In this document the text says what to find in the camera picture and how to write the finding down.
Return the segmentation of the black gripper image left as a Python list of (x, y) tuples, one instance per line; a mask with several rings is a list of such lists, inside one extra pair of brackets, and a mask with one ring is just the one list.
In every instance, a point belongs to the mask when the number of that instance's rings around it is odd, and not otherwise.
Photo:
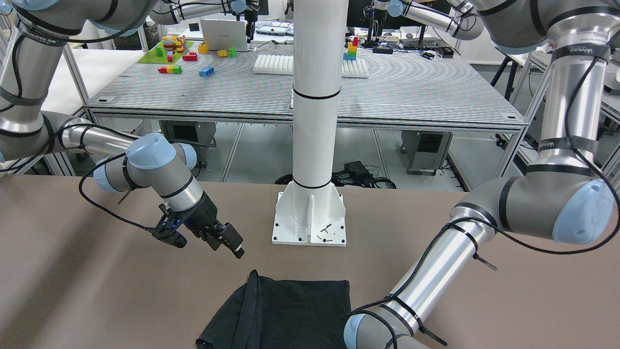
[(245, 254), (243, 238), (232, 224), (222, 224), (217, 220), (217, 207), (206, 192), (194, 206), (182, 212), (187, 214), (184, 225), (195, 237), (206, 241), (213, 251), (223, 244), (237, 259)]

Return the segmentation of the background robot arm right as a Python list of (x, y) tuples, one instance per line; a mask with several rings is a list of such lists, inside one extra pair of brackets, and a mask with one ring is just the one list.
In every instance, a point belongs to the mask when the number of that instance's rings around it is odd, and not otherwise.
[(413, 0), (374, 0), (375, 10), (387, 11), (392, 17), (406, 17), (423, 25), (441, 30), (457, 40), (473, 40), (483, 32), (484, 24), (466, 0), (449, 0), (456, 16), (440, 13)]

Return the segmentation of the silver robot arm image left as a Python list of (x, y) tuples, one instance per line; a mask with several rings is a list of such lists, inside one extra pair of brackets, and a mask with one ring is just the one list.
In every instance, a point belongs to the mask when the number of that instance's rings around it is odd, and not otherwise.
[(152, 188), (163, 200), (162, 218), (146, 227), (90, 203), (115, 219), (150, 233), (173, 247), (186, 246), (184, 226), (213, 250), (227, 247), (237, 258), (243, 239), (230, 223), (217, 219), (217, 207), (190, 171), (195, 151), (171, 143), (162, 133), (137, 137), (88, 119), (43, 112), (49, 86), (64, 49), (86, 22), (110, 38), (141, 27), (157, 0), (12, 0), (17, 17), (1, 72), (1, 161), (57, 152), (101, 157), (89, 171), (111, 192)]

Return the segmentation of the silver robot arm image right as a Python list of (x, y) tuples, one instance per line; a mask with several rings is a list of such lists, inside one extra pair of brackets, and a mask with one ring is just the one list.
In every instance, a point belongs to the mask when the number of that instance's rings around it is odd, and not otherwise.
[(348, 349), (420, 349), (434, 340), (424, 321), (479, 245), (496, 233), (591, 244), (605, 231), (619, 199), (593, 164), (610, 43), (619, 33), (617, 0), (473, 0), (479, 22), (499, 48), (528, 51), (544, 42), (547, 67), (538, 156), (524, 176), (479, 186), (383, 300), (348, 314)]

